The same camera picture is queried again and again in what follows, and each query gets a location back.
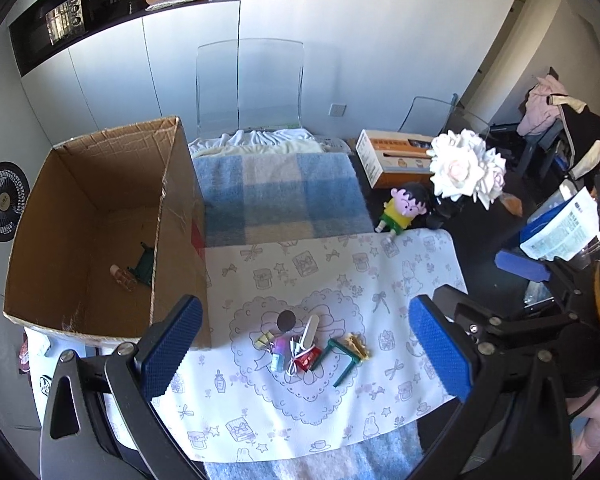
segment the small glass bottle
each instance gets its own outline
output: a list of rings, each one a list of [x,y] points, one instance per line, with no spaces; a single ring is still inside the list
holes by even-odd
[[[269,363],[269,369],[272,372],[284,372],[287,349],[289,348],[288,337],[277,337],[273,343],[273,352],[271,353],[271,362]]]
[[[131,272],[126,269],[120,269],[117,265],[112,265],[109,272],[116,283],[124,288],[127,292],[133,292],[136,289],[138,281],[133,277]]]

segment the pink clothing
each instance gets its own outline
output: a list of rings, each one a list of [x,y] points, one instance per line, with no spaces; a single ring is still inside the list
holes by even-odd
[[[560,116],[560,110],[556,105],[547,104],[547,96],[551,94],[567,95],[567,89],[554,76],[547,75],[536,79],[538,79],[538,84],[529,92],[529,98],[525,104],[526,113],[517,128],[518,134],[521,136],[545,133]]]

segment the flower bouquet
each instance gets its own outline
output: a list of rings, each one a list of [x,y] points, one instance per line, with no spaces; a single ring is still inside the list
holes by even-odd
[[[502,194],[505,159],[471,130],[451,130],[431,141],[429,170],[434,193],[457,202],[462,196],[480,199],[485,209]]]

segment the crayon shin-chan figurine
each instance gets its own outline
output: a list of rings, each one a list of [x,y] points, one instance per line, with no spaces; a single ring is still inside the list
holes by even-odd
[[[404,231],[418,215],[427,213],[426,190],[422,186],[405,186],[405,189],[391,190],[392,199],[384,203],[384,212],[376,232],[389,229],[389,237],[395,238]]]

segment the human hand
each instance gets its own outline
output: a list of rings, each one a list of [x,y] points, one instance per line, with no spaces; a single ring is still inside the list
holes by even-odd
[[[567,410],[573,413],[582,406],[596,391],[595,388],[578,399],[567,399]],[[582,433],[573,441],[573,454],[582,457],[584,470],[600,452],[600,394],[580,416],[589,417]]]

